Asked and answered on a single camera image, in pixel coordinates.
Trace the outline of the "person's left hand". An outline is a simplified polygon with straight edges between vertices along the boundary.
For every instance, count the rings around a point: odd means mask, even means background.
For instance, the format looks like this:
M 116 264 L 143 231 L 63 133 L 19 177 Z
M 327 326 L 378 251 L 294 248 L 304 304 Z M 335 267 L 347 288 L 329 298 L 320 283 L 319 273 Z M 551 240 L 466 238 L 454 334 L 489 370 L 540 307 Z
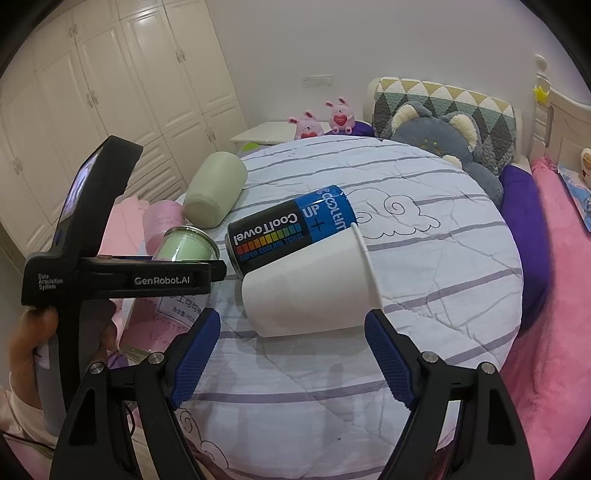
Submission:
M 12 391 L 27 405 L 41 409 L 38 393 L 34 350 L 47 342 L 58 326 L 53 307 L 27 308 L 18 320 L 9 342 L 8 360 Z

